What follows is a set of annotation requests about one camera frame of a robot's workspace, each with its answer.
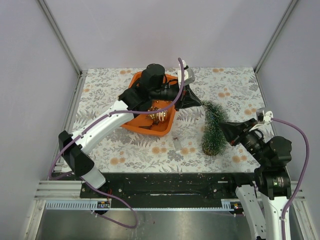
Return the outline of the small green christmas tree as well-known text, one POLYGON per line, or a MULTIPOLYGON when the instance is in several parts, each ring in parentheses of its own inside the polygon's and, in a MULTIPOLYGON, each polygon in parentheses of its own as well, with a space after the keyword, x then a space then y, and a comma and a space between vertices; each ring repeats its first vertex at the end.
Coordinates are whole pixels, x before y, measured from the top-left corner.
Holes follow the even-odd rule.
POLYGON ((204 108, 204 131, 201 140, 202 151, 208 156, 222 154, 227 146, 227 141, 220 128, 220 123, 229 120, 225 109, 218 103, 204 100, 201 102, 204 108))

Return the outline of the clear plastic light piece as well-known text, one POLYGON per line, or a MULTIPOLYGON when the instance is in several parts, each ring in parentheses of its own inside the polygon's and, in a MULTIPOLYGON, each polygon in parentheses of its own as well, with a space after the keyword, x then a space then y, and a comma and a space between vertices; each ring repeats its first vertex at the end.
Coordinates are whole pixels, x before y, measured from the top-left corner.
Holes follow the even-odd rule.
POLYGON ((174 144, 175 151, 180 151, 182 149, 182 145, 178 137, 173 138, 173 144, 174 144))

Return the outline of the orange plastic bin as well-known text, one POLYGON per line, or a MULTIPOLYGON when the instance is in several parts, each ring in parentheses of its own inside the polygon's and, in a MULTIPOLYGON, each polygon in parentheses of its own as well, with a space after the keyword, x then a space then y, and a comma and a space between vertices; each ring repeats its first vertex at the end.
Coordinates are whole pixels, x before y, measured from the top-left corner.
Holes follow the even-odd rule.
MULTIPOLYGON (((128 88, 132 87, 132 85, 141 77, 142 71, 139 71, 135 73, 132 77, 132 80, 128 86, 128 88)), ((171 87, 173 87, 173 84, 178 83, 178 77, 165 74, 166 78, 163 78, 163 83, 166 82, 166 80, 173 82, 170 82, 171 87)), ((167 107, 171 101, 167 100, 153 100, 152 101, 152 107, 163 109, 167 107)), ((124 123, 121 125, 122 128, 127 129, 128 131, 142 134, 142 135, 151 135, 156 137, 164 137, 166 134, 168 134, 172 128, 173 121, 175 118, 176 110, 175 107, 172 106, 167 111, 167 117, 165 118, 165 121, 159 121, 156 124, 156 120, 150 118, 147 114, 140 114, 136 118, 132 119, 129 122, 124 123)))

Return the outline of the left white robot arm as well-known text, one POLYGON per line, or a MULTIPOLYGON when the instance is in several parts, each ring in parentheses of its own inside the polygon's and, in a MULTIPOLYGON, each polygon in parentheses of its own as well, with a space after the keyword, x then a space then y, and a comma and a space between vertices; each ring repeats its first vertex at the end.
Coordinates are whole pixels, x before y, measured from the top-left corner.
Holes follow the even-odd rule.
POLYGON ((177 76, 167 75, 165 68, 149 64, 137 72, 127 89, 99 117, 72 133, 58 135, 59 153, 76 177, 91 185, 98 198, 107 195, 106 178, 96 167, 89 153, 115 129, 124 127, 142 135, 163 137, 172 127, 180 109, 201 106, 190 84, 195 81, 193 70, 181 61, 177 76))

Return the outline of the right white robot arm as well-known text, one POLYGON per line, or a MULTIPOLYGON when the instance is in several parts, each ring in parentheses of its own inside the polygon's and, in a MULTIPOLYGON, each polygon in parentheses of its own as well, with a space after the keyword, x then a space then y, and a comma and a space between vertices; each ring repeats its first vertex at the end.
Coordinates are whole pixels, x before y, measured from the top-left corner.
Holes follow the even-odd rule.
POLYGON ((231 146, 241 144, 260 165, 254 170, 254 180, 264 205, 266 239, 289 240, 290 220, 286 204, 292 189, 286 165, 292 159, 292 143, 282 136, 264 141, 260 127, 269 125, 271 120, 271 117, 259 117, 244 122, 221 122, 219 127, 231 146))

